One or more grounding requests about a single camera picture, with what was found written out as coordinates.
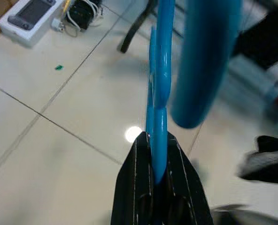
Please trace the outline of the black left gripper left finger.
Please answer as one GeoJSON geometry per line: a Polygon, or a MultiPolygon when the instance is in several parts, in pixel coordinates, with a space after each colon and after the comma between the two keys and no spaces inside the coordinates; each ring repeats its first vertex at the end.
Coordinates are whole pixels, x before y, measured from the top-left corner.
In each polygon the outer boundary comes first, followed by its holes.
{"type": "Polygon", "coordinates": [[[110,225],[149,225],[153,214],[153,169],[149,137],[141,132],[117,175],[110,225]]]}

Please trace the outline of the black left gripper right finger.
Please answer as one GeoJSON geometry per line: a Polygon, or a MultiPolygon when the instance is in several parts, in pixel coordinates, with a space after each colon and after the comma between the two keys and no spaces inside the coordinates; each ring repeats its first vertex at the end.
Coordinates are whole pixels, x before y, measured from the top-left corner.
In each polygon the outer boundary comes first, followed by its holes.
{"type": "Polygon", "coordinates": [[[168,133],[165,172],[165,225],[214,225],[201,180],[181,149],[176,137],[168,133]]]}

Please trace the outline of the blue plastic hanger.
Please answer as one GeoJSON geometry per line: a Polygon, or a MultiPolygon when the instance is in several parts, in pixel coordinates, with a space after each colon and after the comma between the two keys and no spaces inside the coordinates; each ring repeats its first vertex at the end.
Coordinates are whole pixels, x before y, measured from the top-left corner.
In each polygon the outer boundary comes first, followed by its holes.
{"type": "Polygon", "coordinates": [[[243,0],[187,0],[180,67],[171,82],[175,0],[160,0],[149,44],[146,131],[150,135],[154,182],[167,164],[167,115],[182,128],[207,116],[223,81],[241,20],[243,0]]]}

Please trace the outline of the light blue cloth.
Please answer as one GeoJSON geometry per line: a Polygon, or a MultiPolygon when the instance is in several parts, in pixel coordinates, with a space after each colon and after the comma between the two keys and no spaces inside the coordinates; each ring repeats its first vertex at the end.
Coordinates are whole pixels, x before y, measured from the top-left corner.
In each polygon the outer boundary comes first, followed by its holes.
{"type": "Polygon", "coordinates": [[[265,70],[252,60],[239,55],[230,60],[229,74],[256,94],[253,105],[278,129],[278,68],[265,70]]]}

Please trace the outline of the black metal clothes rack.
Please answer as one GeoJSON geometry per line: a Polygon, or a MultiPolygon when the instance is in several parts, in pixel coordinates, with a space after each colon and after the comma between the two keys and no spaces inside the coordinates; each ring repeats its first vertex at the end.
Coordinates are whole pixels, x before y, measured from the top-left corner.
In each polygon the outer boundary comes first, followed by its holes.
{"type": "MultiPolygon", "coordinates": [[[[142,11],[142,13],[137,17],[135,22],[131,25],[130,29],[128,30],[124,40],[121,42],[121,44],[117,47],[117,50],[120,53],[126,53],[128,51],[128,48],[131,44],[131,41],[136,34],[136,32],[139,30],[143,22],[147,19],[147,17],[152,14],[153,16],[157,17],[158,14],[155,12],[155,8],[158,4],[159,0],[148,0],[146,8],[142,11]]],[[[173,18],[172,18],[172,24],[170,27],[163,27],[161,31],[165,34],[165,38],[167,39],[167,43],[172,43],[172,34],[175,33],[178,37],[183,38],[183,35],[178,32],[173,27],[173,18]]]]}

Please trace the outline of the black garment white band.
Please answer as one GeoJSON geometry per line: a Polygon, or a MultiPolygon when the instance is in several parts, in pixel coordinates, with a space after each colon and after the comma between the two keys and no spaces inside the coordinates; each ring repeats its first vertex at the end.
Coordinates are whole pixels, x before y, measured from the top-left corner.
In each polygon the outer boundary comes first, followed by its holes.
{"type": "Polygon", "coordinates": [[[265,70],[278,62],[278,8],[239,35],[232,56],[239,54],[265,70]]]}

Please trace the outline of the white plug adapter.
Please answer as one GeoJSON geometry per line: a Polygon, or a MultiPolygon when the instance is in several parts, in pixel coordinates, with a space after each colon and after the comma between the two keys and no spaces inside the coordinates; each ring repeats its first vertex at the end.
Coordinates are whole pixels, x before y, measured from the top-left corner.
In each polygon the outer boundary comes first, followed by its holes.
{"type": "Polygon", "coordinates": [[[57,32],[64,32],[64,30],[65,30],[65,25],[59,18],[54,18],[52,20],[51,27],[53,30],[55,30],[57,32]]]}

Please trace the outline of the black charger device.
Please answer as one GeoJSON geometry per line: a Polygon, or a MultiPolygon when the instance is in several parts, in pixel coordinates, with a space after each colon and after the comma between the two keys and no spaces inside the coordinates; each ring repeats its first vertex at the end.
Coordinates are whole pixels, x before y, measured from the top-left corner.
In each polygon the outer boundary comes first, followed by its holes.
{"type": "Polygon", "coordinates": [[[96,7],[89,0],[75,0],[68,9],[66,18],[78,30],[87,30],[96,13],[96,7]]]}

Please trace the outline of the white console box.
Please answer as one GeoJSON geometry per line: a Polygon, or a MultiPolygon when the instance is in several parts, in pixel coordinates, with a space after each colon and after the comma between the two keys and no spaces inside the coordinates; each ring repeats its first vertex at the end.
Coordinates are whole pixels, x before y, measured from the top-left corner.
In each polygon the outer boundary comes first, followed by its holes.
{"type": "Polygon", "coordinates": [[[64,0],[18,0],[0,18],[1,33],[32,48],[60,14],[64,0]]]}

